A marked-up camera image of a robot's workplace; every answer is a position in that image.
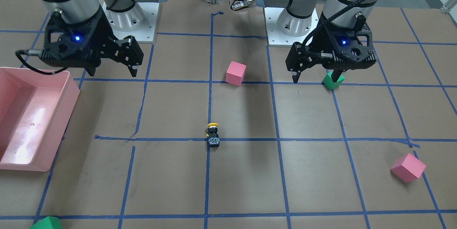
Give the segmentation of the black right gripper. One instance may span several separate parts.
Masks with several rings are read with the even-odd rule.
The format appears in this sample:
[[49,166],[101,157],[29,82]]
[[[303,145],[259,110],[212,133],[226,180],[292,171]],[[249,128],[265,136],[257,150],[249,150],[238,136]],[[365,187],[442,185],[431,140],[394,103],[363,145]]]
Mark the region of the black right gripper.
[[144,53],[134,36],[117,40],[102,8],[88,20],[68,24],[63,13],[54,11],[45,30],[44,48],[39,59],[46,65],[84,68],[90,76],[101,65],[102,58],[112,58],[127,66],[137,76]]

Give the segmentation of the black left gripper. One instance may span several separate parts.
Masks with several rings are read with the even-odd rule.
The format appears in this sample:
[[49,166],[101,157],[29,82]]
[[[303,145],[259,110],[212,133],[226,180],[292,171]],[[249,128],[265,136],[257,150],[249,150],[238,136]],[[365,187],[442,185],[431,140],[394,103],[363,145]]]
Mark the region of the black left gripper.
[[294,84],[298,83],[302,71],[314,66],[310,52],[321,56],[317,64],[333,70],[331,79],[337,82],[344,70],[366,69],[375,65],[377,56],[373,50],[372,31],[367,18],[359,15],[353,28],[326,24],[313,36],[310,46],[294,42],[286,58],[287,70]]

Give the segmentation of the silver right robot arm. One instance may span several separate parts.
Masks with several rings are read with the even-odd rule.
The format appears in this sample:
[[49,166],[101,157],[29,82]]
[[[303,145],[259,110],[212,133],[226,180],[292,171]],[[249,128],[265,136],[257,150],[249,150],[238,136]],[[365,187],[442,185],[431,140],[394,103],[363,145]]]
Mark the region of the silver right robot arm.
[[83,68],[94,76],[103,58],[127,67],[132,77],[144,54],[134,35],[122,39],[114,30],[133,32],[145,24],[139,3],[167,0],[41,0],[50,13],[41,50],[17,50],[16,57],[28,69],[55,75],[68,68]]

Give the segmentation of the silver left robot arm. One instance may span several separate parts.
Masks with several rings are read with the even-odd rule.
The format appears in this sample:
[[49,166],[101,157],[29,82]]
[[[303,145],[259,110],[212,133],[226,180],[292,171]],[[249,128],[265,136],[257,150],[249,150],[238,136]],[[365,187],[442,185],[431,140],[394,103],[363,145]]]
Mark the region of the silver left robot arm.
[[277,27],[294,42],[286,58],[287,70],[297,83],[301,73],[315,65],[331,70],[323,80],[328,89],[338,87],[348,70],[367,69],[377,62],[367,18],[378,0],[326,0],[315,29],[310,30],[318,0],[255,0],[264,8],[281,8]]

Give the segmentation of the pink cube near arm base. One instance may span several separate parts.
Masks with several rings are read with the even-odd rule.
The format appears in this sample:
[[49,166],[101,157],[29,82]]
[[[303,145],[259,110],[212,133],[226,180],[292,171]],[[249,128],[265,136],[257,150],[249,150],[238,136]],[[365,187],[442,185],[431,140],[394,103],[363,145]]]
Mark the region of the pink cube near arm base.
[[245,64],[231,61],[226,71],[225,82],[240,87],[246,73],[246,67]]

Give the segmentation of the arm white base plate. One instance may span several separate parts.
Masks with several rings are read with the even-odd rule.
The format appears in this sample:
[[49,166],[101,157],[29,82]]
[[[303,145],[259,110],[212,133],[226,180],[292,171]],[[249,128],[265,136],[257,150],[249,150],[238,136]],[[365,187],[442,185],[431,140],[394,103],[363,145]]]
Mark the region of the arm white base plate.
[[265,26],[270,47],[290,47],[294,42],[303,42],[318,24],[316,9],[308,18],[296,18],[285,8],[264,8]]
[[160,3],[136,3],[134,8],[124,13],[107,11],[106,3],[103,3],[102,8],[118,39],[134,36],[139,43],[154,42]]

